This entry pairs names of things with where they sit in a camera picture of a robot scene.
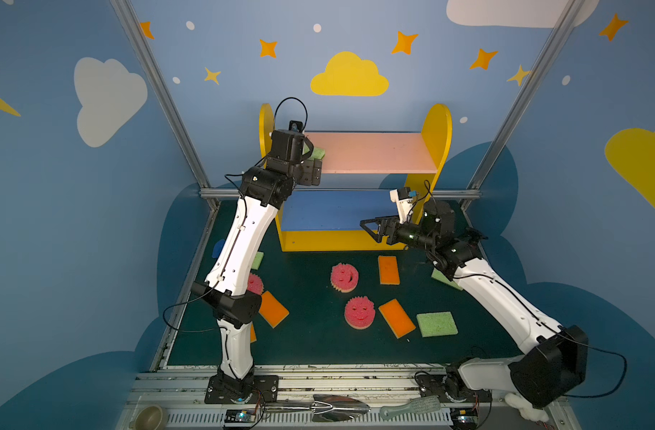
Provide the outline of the green sponge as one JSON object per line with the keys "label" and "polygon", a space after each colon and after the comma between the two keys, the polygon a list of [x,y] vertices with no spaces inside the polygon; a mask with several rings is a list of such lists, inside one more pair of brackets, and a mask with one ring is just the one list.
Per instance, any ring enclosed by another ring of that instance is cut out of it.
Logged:
{"label": "green sponge", "polygon": [[259,267],[260,267],[260,265],[261,265],[261,263],[262,263],[262,261],[264,259],[264,256],[265,256],[265,254],[263,252],[260,252],[260,251],[256,252],[256,255],[255,255],[255,257],[254,257],[254,259],[252,261],[252,264],[251,264],[251,269],[252,270],[258,270],[259,269]]}
{"label": "green sponge", "polygon": [[451,312],[418,314],[416,319],[423,338],[458,334],[456,322]]}
{"label": "green sponge", "polygon": [[431,274],[431,278],[433,278],[435,281],[439,281],[439,282],[441,282],[441,283],[443,283],[443,284],[449,286],[450,288],[454,288],[455,290],[459,290],[459,291],[463,291],[463,290],[464,290],[464,289],[463,289],[461,286],[459,286],[456,282],[454,282],[454,281],[450,281],[450,280],[449,280],[449,279],[448,279],[448,278],[447,278],[447,277],[446,277],[442,272],[440,272],[440,271],[437,270],[437,269],[434,269],[434,270],[433,270],[433,272],[432,272],[432,274]]}
{"label": "green sponge", "polygon": [[311,161],[322,161],[325,158],[326,151],[322,148],[315,147],[309,159]]}

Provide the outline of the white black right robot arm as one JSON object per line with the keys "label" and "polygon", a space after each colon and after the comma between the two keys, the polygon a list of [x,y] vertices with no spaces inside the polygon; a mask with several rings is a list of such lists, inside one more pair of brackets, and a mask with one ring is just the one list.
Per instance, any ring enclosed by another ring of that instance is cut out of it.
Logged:
{"label": "white black right robot arm", "polygon": [[485,236],[468,228],[455,231],[456,215],[445,202],[426,202],[419,222],[411,219],[411,200],[397,202],[397,214],[362,220],[378,243],[421,250],[445,278],[469,293],[520,349],[515,358],[468,358],[451,365],[444,379],[447,397],[463,401],[479,391],[515,394],[542,409],[585,381],[587,335],[566,328],[522,297],[483,257]]}

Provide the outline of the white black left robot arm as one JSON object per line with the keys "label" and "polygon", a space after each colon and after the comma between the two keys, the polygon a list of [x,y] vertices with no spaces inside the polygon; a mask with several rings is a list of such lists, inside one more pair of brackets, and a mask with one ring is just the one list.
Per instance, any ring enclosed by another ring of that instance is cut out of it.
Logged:
{"label": "white black left robot arm", "polygon": [[251,373],[250,324],[261,295],[248,291],[248,276],[266,231],[298,184],[317,185],[321,168],[310,158],[315,149],[306,134],[271,132],[262,164],[241,177],[231,229],[214,268],[205,277],[202,299],[214,310],[222,335],[222,373],[237,381]]}

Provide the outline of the orange sponge near shelf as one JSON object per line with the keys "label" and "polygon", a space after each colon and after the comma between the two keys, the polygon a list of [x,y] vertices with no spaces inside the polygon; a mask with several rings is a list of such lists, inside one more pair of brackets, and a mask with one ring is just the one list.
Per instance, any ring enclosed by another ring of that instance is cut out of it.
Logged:
{"label": "orange sponge near shelf", "polygon": [[380,255],[378,265],[379,283],[381,285],[398,286],[401,284],[398,261],[395,256]]}

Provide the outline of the yellow shelf with coloured boards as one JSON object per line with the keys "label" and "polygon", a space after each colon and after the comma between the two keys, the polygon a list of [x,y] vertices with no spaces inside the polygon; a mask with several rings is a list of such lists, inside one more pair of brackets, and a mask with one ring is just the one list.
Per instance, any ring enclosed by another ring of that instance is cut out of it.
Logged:
{"label": "yellow shelf with coloured boards", "polygon": [[437,184],[452,143],[453,118],[434,105],[418,133],[310,132],[325,151],[320,186],[298,186],[275,222],[284,252],[379,251],[361,220],[395,215],[382,180],[408,186],[420,196]]}

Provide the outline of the red toy fire extinguisher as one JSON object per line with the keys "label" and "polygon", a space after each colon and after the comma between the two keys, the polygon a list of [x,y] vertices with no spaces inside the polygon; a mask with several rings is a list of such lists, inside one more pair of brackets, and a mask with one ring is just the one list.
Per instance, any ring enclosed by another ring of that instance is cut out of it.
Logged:
{"label": "red toy fire extinguisher", "polygon": [[475,228],[467,227],[465,229],[465,239],[468,243],[478,244],[483,240],[487,240],[488,237]]}

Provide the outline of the pink smiley sponge centre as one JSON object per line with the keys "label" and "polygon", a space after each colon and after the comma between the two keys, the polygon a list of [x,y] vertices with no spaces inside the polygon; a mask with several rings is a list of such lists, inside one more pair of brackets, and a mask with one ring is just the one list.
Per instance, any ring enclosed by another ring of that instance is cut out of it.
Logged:
{"label": "pink smiley sponge centre", "polygon": [[349,263],[338,263],[332,268],[330,282],[332,287],[339,292],[352,292],[358,285],[359,272]]}

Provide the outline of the pink smiley sponge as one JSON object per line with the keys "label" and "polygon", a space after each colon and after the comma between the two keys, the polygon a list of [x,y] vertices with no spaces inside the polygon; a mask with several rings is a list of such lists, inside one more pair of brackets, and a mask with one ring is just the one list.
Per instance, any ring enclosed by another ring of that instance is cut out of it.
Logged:
{"label": "pink smiley sponge", "polygon": [[345,322],[356,330],[369,328],[375,320],[375,306],[367,297],[352,297],[345,306]]}
{"label": "pink smiley sponge", "polygon": [[255,273],[248,276],[247,290],[261,296],[264,293],[265,287],[262,279]]}
{"label": "pink smiley sponge", "polygon": [[339,292],[352,292],[358,285],[359,272],[349,263],[338,263],[332,268],[330,282],[332,287]]}

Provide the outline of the green sponge by extinguisher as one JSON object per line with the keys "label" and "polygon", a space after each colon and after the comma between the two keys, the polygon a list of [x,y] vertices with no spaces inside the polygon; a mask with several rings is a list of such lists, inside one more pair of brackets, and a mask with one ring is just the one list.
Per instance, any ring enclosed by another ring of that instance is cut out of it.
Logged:
{"label": "green sponge by extinguisher", "polygon": [[464,289],[463,289],[461,286],[459,286],[456,282],[454,282],[454,281],[450,281],[450,280],[449,280],[449,279],[448,279],[448,278],[447,278],[447,277],[446,277],[442,272],[440,272],[440,271],[437,270],[437,269],[434,269],[434,270],[433,270],[433,272],[432,272],[432,274],[431,274],[431,278],[433,278],[435,281],[439,281],[439,282],[441,282],[441,283],[443,283],[443,284],[449,286],[450,288],[454,288],[455,290],[459,290],[459,291],[463,291],[463,290],[464,290]]}

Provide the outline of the pink smiley sponge front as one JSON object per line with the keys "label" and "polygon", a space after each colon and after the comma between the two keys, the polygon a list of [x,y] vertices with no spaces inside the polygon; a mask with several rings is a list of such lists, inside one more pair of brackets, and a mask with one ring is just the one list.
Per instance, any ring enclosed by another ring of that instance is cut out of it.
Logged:
{"label": "pink smiley sponge front", "polygon": [[345,306],[345,322],[356,330],[369,328],[375,320],[375,306],[367,297],[352,297]]}

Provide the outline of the orange sponge front centre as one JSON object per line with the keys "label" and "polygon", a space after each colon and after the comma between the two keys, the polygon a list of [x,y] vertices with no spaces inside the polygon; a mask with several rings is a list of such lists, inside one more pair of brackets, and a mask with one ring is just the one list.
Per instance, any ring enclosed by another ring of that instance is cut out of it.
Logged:
{"label": "orange sponge front centre", "polygon": [[416,329],[409,315],[404,311],[397,299],[392,299],[379,306],[379,313],[383,316],[395,338],[401,339]]}

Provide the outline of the blue toy shovel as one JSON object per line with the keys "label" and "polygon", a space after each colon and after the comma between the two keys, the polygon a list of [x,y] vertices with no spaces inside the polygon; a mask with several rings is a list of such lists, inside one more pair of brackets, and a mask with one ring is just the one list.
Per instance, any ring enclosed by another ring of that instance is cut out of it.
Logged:
{"label": "blue toy shovel", "polygon": [[211,254],[212,258],[214,258],[214,259],[219,258],[220,255],[221,255],[221,253],[223,252],[223,248],[224,248],[224,246],[225,246],[225,240],[224,240],[224,239],[220,239],[220,240],[218,240],[218,241],[214,244],[214,247],[213,247],[213,250],[212,250],[212,254]]}

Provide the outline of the pink smiley sponge left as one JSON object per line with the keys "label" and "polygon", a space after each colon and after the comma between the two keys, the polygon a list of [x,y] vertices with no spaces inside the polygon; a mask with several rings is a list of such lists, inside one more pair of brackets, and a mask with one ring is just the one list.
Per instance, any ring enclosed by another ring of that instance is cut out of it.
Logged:
{"label": "pink smiley sponge left", "polygon": [[261,296],[264,293],[265,287],[262,279],[255,273],[248,276],[247,290]]}

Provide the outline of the orange sponge tilted left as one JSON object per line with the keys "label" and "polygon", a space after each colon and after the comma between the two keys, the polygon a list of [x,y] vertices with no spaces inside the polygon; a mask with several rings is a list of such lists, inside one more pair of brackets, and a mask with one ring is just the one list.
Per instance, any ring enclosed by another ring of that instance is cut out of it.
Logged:
{"label": "orange sponge tilted left", "polygon": [[270,291],[265,291],[261,298],[259,313],[272,328],[276,328],[290,312]]}

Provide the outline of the pale green brush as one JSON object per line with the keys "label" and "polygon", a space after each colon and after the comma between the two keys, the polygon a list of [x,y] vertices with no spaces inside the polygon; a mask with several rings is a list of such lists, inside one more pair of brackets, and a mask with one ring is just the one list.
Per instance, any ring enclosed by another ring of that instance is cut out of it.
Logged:
{"label": "pale green brush", "polygon": [[422,415],[433,413],[441,409],[438,396],[420,397],[399,406],[384,406],[379,410],[379,417],[383,420],[392,420],[405,414]]}

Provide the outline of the silver metal trowel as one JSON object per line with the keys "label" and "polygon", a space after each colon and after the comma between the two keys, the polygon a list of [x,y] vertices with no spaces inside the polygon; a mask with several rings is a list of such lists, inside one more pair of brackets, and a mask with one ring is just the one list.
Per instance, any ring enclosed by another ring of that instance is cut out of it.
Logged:
{"label": "silver metal trowel", "polygon": [[370,406],[354,398],[314,394],[312,401],[277,401],[266,403],[265,412],[309,412],[311,421],[318,423],[342,422],[358,419],[371,412]]}

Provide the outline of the right green circuit board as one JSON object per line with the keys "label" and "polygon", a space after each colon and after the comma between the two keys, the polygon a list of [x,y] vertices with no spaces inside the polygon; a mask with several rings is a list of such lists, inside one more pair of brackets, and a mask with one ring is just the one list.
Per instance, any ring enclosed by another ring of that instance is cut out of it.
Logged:
{"label": "right green circuit board", "polygon": [[452,430],[476,430],[480,424],[478,412],[470,408],[451,409],[449,416]]}

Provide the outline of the green circuit board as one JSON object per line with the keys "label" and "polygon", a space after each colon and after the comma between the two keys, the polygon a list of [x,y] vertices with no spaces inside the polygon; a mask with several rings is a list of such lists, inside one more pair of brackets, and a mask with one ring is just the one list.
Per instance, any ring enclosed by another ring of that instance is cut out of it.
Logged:
{"label": "green circuit board", "polygon": [[478,412],[470,408],[451,409],[449,416],[452,430],[476,430],[480,424]]}
{"label": "green circuit board", "polygon": [[243,410],[226,410],[223,418],[223,429],[249,429],[257,423],[257,414],[247,408]]}

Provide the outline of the white plush toy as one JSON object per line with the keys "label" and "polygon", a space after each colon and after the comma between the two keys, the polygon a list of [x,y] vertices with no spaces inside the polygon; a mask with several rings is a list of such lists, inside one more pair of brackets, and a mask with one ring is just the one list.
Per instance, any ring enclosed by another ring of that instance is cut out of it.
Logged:
{"label": "white plush toy", "polygon": [[547,422],[549,420],[548,414],[542,410],[535,408],[531,402],[517,393],[507,393],[504,396],[506,405],[518,410],[521,417],[525,420],[533,422]]}

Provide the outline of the left green circuit board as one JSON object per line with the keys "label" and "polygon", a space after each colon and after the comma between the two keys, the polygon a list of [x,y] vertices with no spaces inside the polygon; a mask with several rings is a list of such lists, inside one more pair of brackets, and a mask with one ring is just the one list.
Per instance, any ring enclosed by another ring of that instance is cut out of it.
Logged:
{"label": "left green circuit board", "polygon": [[249,429],[257,423],[257,414],[247,408],[243,410],[226,410],[223,418],[223,429]]}

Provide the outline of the beige bowl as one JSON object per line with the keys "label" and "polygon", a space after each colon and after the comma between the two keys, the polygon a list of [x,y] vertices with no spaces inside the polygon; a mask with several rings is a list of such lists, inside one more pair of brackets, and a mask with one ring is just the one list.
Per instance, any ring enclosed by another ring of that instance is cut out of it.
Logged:
{"label": "beige bowl", "polygon": [[136,417],[128,425],[132,430],[164,430],[168,415],[159,405],[150,405],[137,412]]}

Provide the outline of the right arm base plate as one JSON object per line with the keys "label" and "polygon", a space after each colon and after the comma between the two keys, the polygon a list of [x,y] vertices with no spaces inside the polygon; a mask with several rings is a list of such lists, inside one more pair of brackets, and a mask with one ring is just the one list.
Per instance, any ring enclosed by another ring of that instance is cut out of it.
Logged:
{"label": "right arm base plate", "polygon": [[430,374],[418,371],[414,374],[413,380],[417,383],[422,397],[437,396],[441,402],[454,403],[492,401],[490,392],[469,389],[456,374]]}

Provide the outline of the aluminium rail base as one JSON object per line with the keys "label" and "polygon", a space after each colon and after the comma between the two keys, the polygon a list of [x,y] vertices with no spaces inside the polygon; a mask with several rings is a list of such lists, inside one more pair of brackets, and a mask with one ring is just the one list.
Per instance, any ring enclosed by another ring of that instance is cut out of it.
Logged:
{"label": "aluminium rail base", "polygon": [[578,429],[571,405],[558,400],[545,408],[547,422],[533,422],[506,405],[503,392],[491,392],[492,401],[480,403],[441,402],[441,409],[428,414],[405,414],[392,420],[379,417],[384,406],[399,406],[421,396],[413,376],[418,371],[445,374],[440,365],[261,365],[257,376],[278,376],[277,401],[312,401],[314,394],[340,395],[367,403],[371,412],[342,422],[311,421],[309,412],[265,412],[266,403],[205,404],[205,392],[214,367],[172,367],[139,374],[119,417],[117,428],[128,425],[137,412],[150,405],[165,409],[164,429],[223,429],[226,410],[253,410],[257,423],[249,429],[451,429],[452,408],[478,412],[479,429]]}

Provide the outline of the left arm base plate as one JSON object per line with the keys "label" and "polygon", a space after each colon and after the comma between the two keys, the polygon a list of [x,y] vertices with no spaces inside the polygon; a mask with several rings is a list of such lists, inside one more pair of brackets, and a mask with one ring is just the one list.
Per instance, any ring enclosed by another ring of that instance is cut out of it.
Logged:
{"label": "left arm base plate", "polygon": [[242,380],[224,373],[212,376],[205,392],[205,404],[255,404],[277,400],[279,377],[254,376]]}

